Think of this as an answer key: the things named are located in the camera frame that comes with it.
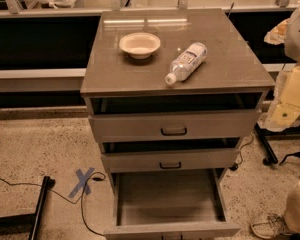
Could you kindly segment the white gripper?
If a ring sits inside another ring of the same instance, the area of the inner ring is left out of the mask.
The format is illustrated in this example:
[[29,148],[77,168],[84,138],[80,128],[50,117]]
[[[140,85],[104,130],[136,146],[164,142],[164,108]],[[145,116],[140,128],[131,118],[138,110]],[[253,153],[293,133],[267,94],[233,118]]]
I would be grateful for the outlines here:
[[294,127],[300,117],[300,63],[290,71],[282,70],[276,78],[274,100],[258,121],[259,126],[272,132]]

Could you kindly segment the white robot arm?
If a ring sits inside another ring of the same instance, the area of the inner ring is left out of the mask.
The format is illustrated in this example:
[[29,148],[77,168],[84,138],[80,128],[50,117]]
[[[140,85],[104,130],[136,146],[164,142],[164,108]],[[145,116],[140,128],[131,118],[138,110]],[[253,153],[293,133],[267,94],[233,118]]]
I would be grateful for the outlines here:
[[288,19],[271,29],[264,41],[272,45],[284,45],[285,55],[296,64],[282,70],[276,78],[274,100],[264,120],[264,126],[272,132],[290,128],[300,117],[300,2]]

